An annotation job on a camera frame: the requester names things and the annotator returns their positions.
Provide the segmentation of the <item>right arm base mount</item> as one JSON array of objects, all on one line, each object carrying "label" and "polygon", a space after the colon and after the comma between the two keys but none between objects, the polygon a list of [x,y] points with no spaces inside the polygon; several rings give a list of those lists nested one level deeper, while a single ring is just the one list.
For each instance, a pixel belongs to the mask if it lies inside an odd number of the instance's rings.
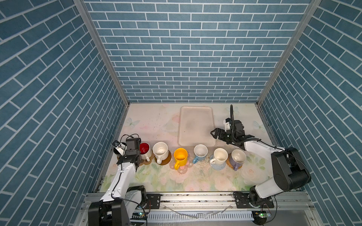
[{"label": "right arm base mount", "polygon": [[232,196],[235,199],[238,209],[258,209],[262,207],[274,208],[274,203],[271,197],[260,198],[255,192],[233,192]]}]

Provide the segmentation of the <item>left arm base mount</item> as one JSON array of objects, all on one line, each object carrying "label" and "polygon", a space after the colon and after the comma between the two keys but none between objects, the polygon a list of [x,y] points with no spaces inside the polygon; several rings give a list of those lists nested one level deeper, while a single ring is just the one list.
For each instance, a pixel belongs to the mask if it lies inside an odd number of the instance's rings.
[{"label": "left arm base mount", "polygon": [[140,203],[140,206],[138,206],[136,209],[141,210],[143,209],[159,209],[161,203],[161,194],[149,194],[142,196],[142,200]]}]

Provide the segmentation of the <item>black mug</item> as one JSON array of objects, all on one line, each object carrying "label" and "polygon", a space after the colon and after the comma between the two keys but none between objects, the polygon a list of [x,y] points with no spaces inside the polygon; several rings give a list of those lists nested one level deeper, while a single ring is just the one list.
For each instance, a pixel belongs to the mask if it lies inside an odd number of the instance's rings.
[{"label": "black mug", "polygon": [[113,152],[117,157],[120,157],[123,154],[123,149],[120,147],[114,147]]}]

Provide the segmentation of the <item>white mug red inside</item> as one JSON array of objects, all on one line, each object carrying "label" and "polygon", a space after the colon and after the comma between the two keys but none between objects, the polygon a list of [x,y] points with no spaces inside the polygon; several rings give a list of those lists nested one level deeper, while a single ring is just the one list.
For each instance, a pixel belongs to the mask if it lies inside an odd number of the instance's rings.
[{"label": "white mug red inside", "polygon": [[140,144],[140,156],[141,156],[142,160],[145,160],[146,162],[150,162],[152,154],[153,154],[153,152],[148,143],[143,142]]}]

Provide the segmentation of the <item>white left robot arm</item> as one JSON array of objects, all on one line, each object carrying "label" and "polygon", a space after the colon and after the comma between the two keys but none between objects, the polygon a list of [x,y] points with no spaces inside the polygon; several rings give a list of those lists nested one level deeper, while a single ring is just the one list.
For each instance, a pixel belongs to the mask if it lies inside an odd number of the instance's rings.
[{"label": "white left robot arm", "polygon": [[143,186],[130,187],[140,166],[141,139],[128,136],[121,143],[114,141],[112,146],[118,152],[117,172],[109,189],[98,202],[91,203],[88,209],[89,226],[130,226],[134,211],[146,201]]}]

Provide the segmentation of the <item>yellow mug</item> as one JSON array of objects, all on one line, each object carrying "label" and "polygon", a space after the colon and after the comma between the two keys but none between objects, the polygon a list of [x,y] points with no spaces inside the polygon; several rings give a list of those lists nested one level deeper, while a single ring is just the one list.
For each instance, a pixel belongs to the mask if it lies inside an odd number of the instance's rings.
[{"label": "yellow mug", "polygon": [[175,158],[174,169],[178,170],[180,167],[185,166],[188,159],[188,152],[184,148],[178,148],[173,154]]}]

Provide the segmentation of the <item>multicolour woven round coaster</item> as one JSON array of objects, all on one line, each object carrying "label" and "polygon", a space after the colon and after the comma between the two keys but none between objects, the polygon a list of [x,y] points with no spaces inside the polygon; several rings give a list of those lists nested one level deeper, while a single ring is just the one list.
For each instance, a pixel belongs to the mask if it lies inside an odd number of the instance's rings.
[{"label": "multicolour woven round coaster", "polygon": [[195,165],[198,166],[198,167],[204,167],[204,166],[206,166],[206,165],[208,165],[208,164],[209,164],[209,157],[208,157],[208,156],[206,156],[206,157],[204,158],[204,160],[202,160],[202,161],[197,161],[197,162],[195,163]]}]

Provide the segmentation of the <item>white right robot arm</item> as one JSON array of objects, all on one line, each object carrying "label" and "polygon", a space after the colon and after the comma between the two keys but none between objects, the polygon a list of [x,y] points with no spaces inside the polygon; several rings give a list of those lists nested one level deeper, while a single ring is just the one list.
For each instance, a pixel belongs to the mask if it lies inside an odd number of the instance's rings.
[{"label": "white right robot arm", "polygon": [[273,195],[303,187],[311,181],[311,175],[297,149],[272,146],[253,135],[247,135],[242,122],[233,118],[227,118],[224,125],[224,129],[216,128],[210,132],[213,138],[228,145],[244,147],[246,151],[271,161],[273,176],[250,188],[248,202],[252,207],[259,208],[271,201]]}]

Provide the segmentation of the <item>blue floral mug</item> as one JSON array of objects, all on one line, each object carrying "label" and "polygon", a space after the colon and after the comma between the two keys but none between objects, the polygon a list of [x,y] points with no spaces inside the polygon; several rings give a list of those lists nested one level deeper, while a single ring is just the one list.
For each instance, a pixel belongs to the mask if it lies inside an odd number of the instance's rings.
[{"label": "blue floral mug", "polygon": [[192,163],[196,164],[198,162],[203,161],[206,158],[206,156],[208,154],[208,148],[203,144],[196,145],[194,147],[194,154],[195,154],[195,157],[194,157]]}]

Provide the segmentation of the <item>glossy brown scratched coaster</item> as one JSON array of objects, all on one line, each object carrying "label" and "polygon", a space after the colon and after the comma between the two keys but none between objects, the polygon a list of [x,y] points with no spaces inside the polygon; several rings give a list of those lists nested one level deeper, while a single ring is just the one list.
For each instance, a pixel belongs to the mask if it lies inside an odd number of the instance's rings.
[{"label": "glossy brown scratched coaster", "polygon": [[167,151],[161,155],[155,154],[155,161],[158,165],[167,165],[172,158],[171,152]]}]

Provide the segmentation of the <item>tan rattan round coaster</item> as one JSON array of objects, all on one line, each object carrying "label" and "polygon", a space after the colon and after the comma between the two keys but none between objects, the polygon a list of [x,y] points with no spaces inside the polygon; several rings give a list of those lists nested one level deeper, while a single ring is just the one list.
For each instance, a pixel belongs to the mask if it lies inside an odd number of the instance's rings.
[{"label": "tan rattan round coaster", "polygon": [[229,168],[231,168],[234,171],[237,171],[243,165],[243,163],[235,161],[231,156],[229,156],[228,160],[226,161],[226,164]]}]

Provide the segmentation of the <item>white speckled mug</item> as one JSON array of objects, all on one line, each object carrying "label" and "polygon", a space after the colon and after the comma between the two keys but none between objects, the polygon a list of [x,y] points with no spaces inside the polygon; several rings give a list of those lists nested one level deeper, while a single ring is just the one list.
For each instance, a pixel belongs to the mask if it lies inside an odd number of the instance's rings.
[{"label": "white speckled mug", "polygon": [[166,160],[169,156],[168,145],[164,142],[157,142],[153,146],[153,153],[157,164],[161,165],[162,161]]}]

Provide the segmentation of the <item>plain white mug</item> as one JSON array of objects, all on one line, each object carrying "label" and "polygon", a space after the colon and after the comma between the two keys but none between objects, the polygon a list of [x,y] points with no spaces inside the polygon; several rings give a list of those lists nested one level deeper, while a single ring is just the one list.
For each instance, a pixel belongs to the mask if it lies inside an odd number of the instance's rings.
[{"label": "plain white mug", "polygon": [[213,156],[209,161],[211,165],[223,165],[228,159],[228,153],[223,148],[215,149]]}]

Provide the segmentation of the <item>purple mug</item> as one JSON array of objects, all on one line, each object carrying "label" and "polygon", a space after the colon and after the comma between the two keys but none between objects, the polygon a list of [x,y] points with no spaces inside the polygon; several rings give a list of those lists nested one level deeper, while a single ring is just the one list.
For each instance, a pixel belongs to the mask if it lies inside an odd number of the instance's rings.
[{"label": "purple mug", "polygon": [[229,158],[230,165],[234,171],[237,171],[247,160],[247,156],[243,150],[235,149]]}]

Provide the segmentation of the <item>blue woven round coaster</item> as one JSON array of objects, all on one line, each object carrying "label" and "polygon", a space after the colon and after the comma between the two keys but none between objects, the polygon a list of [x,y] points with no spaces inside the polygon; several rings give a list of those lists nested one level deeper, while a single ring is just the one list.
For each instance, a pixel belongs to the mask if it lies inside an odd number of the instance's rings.
[{"label": "blue woven round coaster", "polygon": [[226,162],[224,162],[223,164],[215,164],[215,163],[210,163],[211,168],[213,168],[214,170],[220,171],[223,170],[226,166]]}]

